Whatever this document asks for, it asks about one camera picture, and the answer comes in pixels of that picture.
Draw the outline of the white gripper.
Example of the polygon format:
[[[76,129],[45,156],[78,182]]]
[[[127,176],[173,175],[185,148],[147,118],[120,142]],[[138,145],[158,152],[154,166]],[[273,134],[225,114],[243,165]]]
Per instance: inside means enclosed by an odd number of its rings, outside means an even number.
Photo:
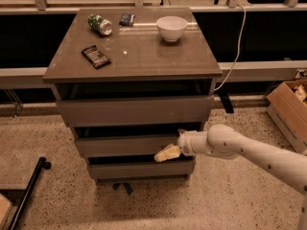
[[[156,162],[164,162],[178,158],[180,152],[185,156],[196,156],[197,154],[210,154],[212,147],[207,140],[206,131],[182,130],[177,139],[177,146],[171,144],[154,156]]]

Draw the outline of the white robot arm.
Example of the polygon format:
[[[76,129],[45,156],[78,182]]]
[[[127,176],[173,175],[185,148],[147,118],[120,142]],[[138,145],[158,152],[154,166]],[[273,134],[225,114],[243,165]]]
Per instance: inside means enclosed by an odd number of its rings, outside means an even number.
[[[184,156],[205,154],[231,159],[245,157],[267,173],[275,176],[304,195],[297,230],[307,230],[307,157],[257,140],[247,138],[232,127],[214,125],[207,131],[180,129],[177,143],[170,144],[155,156],[163,162]]]

